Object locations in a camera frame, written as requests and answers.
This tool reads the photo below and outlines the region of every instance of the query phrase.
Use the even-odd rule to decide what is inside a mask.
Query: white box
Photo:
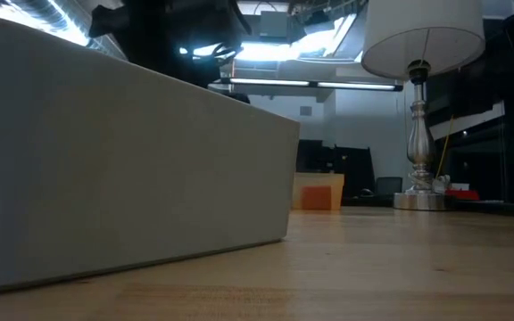
[[[275,242],[298,124],[0,20],[0,290]]]

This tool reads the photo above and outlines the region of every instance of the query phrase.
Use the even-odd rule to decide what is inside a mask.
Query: wooden table
[[[514,320],[514,218],[293,214],[285,242],[0,294],[0,320]]]

